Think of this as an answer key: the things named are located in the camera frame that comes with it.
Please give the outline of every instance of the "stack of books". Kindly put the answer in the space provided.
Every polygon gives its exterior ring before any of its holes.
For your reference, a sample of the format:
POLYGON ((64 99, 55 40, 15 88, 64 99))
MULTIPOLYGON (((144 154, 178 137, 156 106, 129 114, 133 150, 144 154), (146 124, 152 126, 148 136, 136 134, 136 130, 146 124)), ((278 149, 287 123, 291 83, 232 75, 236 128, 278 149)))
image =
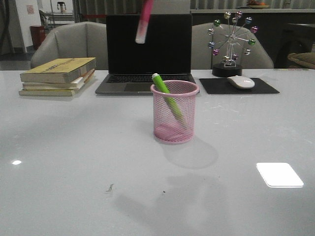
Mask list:
POLYGON ((80 90, 96 68, 95 58, 60 58, 20 74, 20 95, 72 96, 80 90))

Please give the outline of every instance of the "chair backrest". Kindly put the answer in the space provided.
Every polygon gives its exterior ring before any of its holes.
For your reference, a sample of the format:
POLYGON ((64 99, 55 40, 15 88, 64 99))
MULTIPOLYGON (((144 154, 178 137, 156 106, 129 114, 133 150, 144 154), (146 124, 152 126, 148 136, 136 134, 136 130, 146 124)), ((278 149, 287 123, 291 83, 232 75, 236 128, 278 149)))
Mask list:
POLYGON ((53 29, 31 59, 31 68, 57 58, 95 57, 96 69, 107 70, 106 25, 80 22, 53 29))
MULTIPOLYGON (((191 68, 192 69, 211 69, 212 65, 220 63, 222 57, 226 55, 227 43, 220 48, 220 53, 217 56, 212 55, 212 50, 208 48, 208 43, 224 42, 225 34, 229 32, 229 25, 221 24, 220 27, 214 27, 213 23, 205 23, 192 27, 192 45, 191 45, 191 68), (210 36, 208 29, 215 29, 215 33, 210 36)), ((235 53, 239 55, 237 64, 240 64, 244 69, 270 69, 274 68, 273 61, 268 56, 264 48, 261 46, 257 38, 247 28, 240 28, 237 35, 241 35, 243 39, 255 39, 256 43, 252 46, 244 40, 238 40, 239 45, 236 45, 235 53), (244 49, 251 49, 249 55, 244 54, 244 49)))

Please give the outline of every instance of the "mouse pad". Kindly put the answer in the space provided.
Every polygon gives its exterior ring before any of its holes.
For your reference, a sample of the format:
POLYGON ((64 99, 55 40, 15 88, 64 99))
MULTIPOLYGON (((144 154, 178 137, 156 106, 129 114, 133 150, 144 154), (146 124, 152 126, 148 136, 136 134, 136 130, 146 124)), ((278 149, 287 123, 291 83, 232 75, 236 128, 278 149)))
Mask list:
POLYGON ((278 90, 261 80, 251 78, 255 86, 249 89, 239 89, 234 87, 227 78, 199 79, 208 94, 259 94, 259 93, 279 93, 278 90))

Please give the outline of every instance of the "computer mouse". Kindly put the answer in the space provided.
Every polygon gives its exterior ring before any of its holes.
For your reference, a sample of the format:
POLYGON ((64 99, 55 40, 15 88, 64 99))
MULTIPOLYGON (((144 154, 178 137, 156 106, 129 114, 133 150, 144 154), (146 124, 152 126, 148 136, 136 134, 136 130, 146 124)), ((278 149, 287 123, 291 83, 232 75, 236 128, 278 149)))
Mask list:
POLYGON ((228 77, 227 80, 238 89, 251 89, 255 86, 255 82, 245 76, 235 75, 228 77))

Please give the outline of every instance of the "black base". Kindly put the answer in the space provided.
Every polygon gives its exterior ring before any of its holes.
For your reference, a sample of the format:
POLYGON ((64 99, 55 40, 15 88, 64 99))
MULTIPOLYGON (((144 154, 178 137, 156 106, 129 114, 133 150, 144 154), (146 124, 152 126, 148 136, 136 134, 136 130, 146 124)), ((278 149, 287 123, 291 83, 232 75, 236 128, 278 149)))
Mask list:
POLYGON ((240 65, 236 65, 236 67, 224 67, 223 63, 214 64, 212 67, 212 74, 225 78, 235 75, 242 75, 242 67, 240 65))

